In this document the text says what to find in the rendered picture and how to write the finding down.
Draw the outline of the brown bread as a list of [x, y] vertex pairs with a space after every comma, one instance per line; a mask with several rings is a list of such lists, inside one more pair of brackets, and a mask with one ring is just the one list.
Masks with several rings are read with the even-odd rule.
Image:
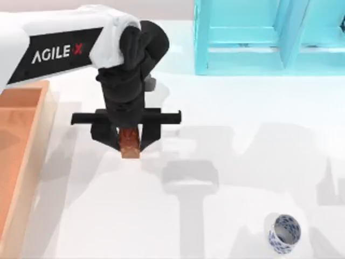
[[140, 136], [137, 127], [119, 128], [118, 143], [123, 159], [140, 158]]

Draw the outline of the salmon shallow box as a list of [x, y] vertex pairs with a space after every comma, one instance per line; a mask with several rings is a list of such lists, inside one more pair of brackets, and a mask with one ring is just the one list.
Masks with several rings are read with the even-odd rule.
[[47, 80], [0, 94], [0, 259], [20, 259], [57, 104]]

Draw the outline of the light blue rack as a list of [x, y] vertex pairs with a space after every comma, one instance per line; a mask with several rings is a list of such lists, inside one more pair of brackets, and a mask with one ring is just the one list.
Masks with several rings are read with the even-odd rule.
[[194, 0], [195, 73], [345, 76], [345, 0]]

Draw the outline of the blue and white cup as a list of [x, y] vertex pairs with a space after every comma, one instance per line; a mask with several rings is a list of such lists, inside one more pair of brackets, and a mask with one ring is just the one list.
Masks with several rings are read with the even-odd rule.
[[291, 215], [281, 214], [273, 222], [268, 232], [268, 243], [281, 255], [292, 252], [301, 238], [301, 227]]

